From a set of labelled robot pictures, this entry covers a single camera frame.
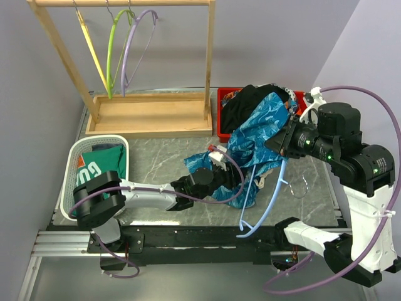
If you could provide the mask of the light blue hanger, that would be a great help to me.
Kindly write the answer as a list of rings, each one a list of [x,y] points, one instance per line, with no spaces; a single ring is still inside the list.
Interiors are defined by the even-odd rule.
[[[260,219],[258,220],[258,222],[255,225],[249,224],[244,219],[244,213],[246,211],[246,202],[247,202],[247,199],[249,197],[249,191],[246,192],[245,202],[244,202],[244,204],[242,206],[241,215],[239,217],[239,230],[240,230],[241,233],[236,235],[236,238],[239,238],[239,239],[249,238],[251,235],[253,235],[256,232],[256,230],[258,230],[260,228],[262,223],[269,216],[273,206],[275,205],[275,202],[276,202],[276,200],[278,198],[278,195],[279,195],[279,192],[280,192],[280,189],[281,189],[282,185],[287,185],[290,188],[290,193],[294,198],[301,199],[301,198],[303,198],[303,197],[305,197],[307,195],[307,193],[309,192],[310,188],[309,188],[309,184],[308,184],[304,174],[302,174],[301,178],[302,178],[302,180],[304,182],[304,185],[305,185],[305,191],[304,191],[303,194],[297,195],[297,194],[294,193],[293,185],[290,182],[288,182],[288,181],[286,181],[284,179],[284,173],[286,171],[286,166],[287,166],[287,162],[285,160],[282,160],[281,161],[281,167],[280,167],[280,170],[279,170],[278,179],[277,179],[277,182],[276,182],[276,185],[275,185],[275,189],[274,189],[273,195],[272,195],[272,197],[271,197],[266,209],[264,210],[264,213],[262,214],[262,216],[260,217]],[[248,190],[250,190],[250,188],[251,188],[251,182],[254,179],[255,170],[256,170],[256,166],[253,167],[253,171],[251,173],[250,182],[249,182],[249,185],[248,185]]]

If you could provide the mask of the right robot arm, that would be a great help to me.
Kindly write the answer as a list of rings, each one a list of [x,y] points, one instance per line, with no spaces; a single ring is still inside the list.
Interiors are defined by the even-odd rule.
[[[274,242],[282,250],[302,246],[321,255],[342,277],[372,287],[382,272],[400,270],[400,257],[392,244],[391,226],[377,235],[394,192],[395,164],[380,145],[362,142],[360,112],[347,103],[325,103],[316,109],[317,121],[308,114],[291,117],[265,146],[283,156],[311,156],[326,162],[340,180],[348,199],[352,233],[327,232],[287,218],[275,226]]]

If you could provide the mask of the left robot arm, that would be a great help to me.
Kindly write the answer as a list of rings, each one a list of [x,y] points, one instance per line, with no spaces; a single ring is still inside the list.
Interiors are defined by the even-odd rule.
[[[212,196],[219,188],[233,190],[243,182],[242,171],[233,164],[212,169],[200,167],[163,185],[134,183],[119,178],[115,171],[107,171],[74,188],[75,204],[68,216],[77,220],[79,229],[93,231],[105,248],[116,252],[125,243],[115,217],[119,211],[126,208],[183,211]]]

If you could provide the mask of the blue patterned shorts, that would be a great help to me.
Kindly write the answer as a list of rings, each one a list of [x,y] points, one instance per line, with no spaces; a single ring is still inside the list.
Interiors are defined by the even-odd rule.
[[[264,142],[278,133],[289,119],[288,108],[275,94],[269,94],[254,109],[250,117],[230,135],[226,145],[229,155],[242,169],[245,177],[244,191],[228,205],[241,209],[249,191],[246,207],[256,202],[256,194],[269,171],[281,165],[285,158],[264,146]],[[253,167],[256,166],[251,188],[248,185]]]

